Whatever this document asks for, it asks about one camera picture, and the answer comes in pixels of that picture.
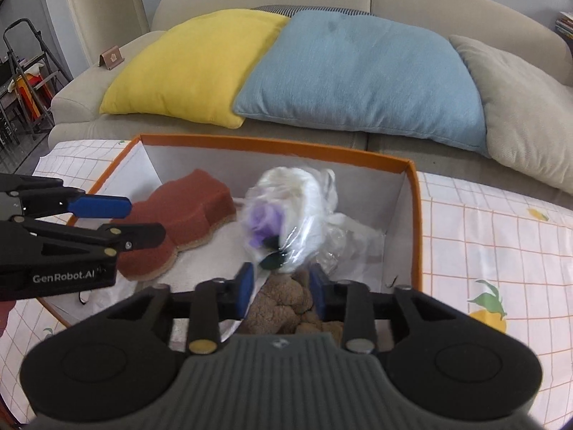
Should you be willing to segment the brown sponge pad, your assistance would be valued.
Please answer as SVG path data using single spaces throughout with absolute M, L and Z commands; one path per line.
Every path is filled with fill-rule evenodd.
M 117 269 L 135 282 L 154 280 L 174 265 L 180 252 L 206 245 L 214 232 L 236 219 L 227 185 L 196 169 L 184 178 L 165 182 L 148 199 L 132 205 L 125 219 L 113 224 L 159 223 L 166 232 L 156 248 L 123 252 Z

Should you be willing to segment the lemon checked tablecloth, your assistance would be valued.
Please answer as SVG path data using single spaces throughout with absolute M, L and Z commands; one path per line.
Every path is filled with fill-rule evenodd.
M 127 147 L 122 140 L 56 145 L 34 175 L 90 189 Z M 572 418 L 572 210 L 456 179 L 418 177 L 423 209 L 423 291 L 529 345 L 543 367 L 531 408 L 546 429 Z M 33 418 L 19 384 L 23 355 L 63 329 L 37 300 L 1 308 L 1 398 L 16 428 Z

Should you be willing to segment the grey-beige cushion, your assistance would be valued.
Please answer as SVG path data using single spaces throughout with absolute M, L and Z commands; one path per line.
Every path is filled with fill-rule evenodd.
M 499 164 L 572 192 L 572 88 L 513 53 L 453 35 L 480 93 L 487 151 Z

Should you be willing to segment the small brown card stand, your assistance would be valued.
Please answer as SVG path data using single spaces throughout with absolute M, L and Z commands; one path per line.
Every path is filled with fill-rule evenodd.
M 111 71 L 123 63 L 123 61 L 124 57 L 120 52 L 120 48 L 113 46 L 100 54 L 98 66 Z

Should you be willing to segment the black step ladder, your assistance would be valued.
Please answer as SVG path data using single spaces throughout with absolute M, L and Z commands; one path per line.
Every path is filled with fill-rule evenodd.
M 21 25 L 27 27 L 39 46 L 39 52 L 31 58 L 20 59 L 9 39 L 9 32 Z M 2 41 L 12 73 L 9 91 L 18 99 L 25 128 L 33 136 L 48 133 L 54 126 L 52 100 L 72 77 L 30 19 L 21 18 L 11 23 L 3 32 Z

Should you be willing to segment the yellow cushion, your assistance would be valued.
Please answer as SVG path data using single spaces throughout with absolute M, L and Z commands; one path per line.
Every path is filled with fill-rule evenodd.
M 238 129 L 244 118 L 232 111 L 234 99 L 288 22 L 278 14 L 229 9 L 178 24 L 128 62 L 100 112 Z

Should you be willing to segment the striped grey cushion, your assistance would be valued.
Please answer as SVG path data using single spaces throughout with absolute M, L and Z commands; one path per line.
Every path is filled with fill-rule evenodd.
M 364 12 L 355 9 L 338 8 L 331 6 L 309 6 L 309 5 L 264 5 L 255 8 L 256 11 L 277 14 L 292 18 L 294 15 L 304 11 L 322 11 L 339 13 L 346 16 L 370 16 L 369 12 Z

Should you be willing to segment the blue cushion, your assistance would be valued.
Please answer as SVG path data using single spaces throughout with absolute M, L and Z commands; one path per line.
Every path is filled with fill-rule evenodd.
M 481 97 L 451 43 L 377 16 L 297 13 L 252 69 L 233 111 L 248 119 L 428 139 L 487 153 Z

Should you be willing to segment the white cloth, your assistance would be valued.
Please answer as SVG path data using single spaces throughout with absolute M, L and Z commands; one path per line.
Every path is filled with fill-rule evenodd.
M 198 282 L 218 275 L 224 278 L 233 277 L 245 257 L 244 249 L 238 246 L 238 235 L 239 224 L 232 222 L 225 226 L 221 235 L 210 244 L 180 254 L 175 265 L 164 277 L 165 281 L 174 291 L 183 292 L 194 289 Z M 315 257 L 297 270 L 308 270 L 311 264 L 318 263 L 332 281 L 363 282 L 371 290 L 379 291 L 382 288 L 384 246 L 383 232 L 346 215 L 334 214 L 328 221 L 324 246 Z M 271 274 L 276 273 L 259 269 L 255 271 L 255 291 L 251 296 L 251 303 Z M 240 324 L 241 320 L 221 322 L 221 338 L 225 340 L 238 332 Z

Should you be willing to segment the cream door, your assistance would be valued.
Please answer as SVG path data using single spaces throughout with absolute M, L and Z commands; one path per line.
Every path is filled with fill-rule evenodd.
M 89 64 L 150 30 L 143 0 L 67 0 Z

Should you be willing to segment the clear plastic bag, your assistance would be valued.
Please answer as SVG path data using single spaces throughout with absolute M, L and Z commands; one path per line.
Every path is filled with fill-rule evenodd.
M 256 265 L 289 274 L 307 264 L 324 246 L 331 216 L 343 214 L 337 211 L 338 201 L 331 169 L 276 167 L 264 172 L 241 200 L 239 215 Z

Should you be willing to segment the brown knitted plush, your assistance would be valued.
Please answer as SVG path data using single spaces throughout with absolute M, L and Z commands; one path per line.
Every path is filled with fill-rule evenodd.
M 271 274 L 258 291 L 238 333 L 294 335 L 328 333 L 341 344 L 344 323 L 323 321 L 317 314 L 306 269 L 293 274 Z

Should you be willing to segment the stack of books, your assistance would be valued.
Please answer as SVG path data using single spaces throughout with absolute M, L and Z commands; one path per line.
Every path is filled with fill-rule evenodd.
M 560 12 L 555 20 L 555 32 L 572 48 L 573 45 L 573 15 L 572 12 Z

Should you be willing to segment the beige sofa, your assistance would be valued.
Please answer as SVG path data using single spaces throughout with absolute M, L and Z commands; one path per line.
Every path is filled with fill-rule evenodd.
M 196 16 L 227 9 L 351 10 L 419 26 L 441 36 L 465 36 L 513 53 L 562 83 L 572 80 L 572 56 L 565 42 L 534 19 L 492 0 L 161 0 L 146 33 L 121 48 L 134 59 L 164 32 Z M 126 139 L 141 134 L 220 135 L 222 128 L 165 115 L 103 115 L 100 105 L 116 79 L 116 70 L 90 67 L 57 95 L 52 104 L 56 124 L 49 143 L 88 139 Z M 547 185 L 477 152 L 428 139 L 365 132 L 319 130 L 246 120 L 237 129 L 244 137 L 340 145 L 412 160 L 422 172 L 482 183 L 556 203 L 572 204 L 572 179 Z

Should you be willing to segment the orange cardboard box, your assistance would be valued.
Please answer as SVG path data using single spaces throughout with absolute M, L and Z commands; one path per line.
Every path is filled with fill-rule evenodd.
M 337 210 L 376 230 L 381 252 L 363 267 L 344 262 L 341 280 L 363 282 L 374 292 L 396 285 L 420 287 L 422 210 L 412 162 L 357 149 L 310 143 L 211 135 L 142 135 L 127 141 L 68 141 L 42 157 L 35 175 L 57 178 L 89 193 L 124 196 L 132 203 L 196 169 L 208 172 L 242 198 L 275 167 L 330 169 Z

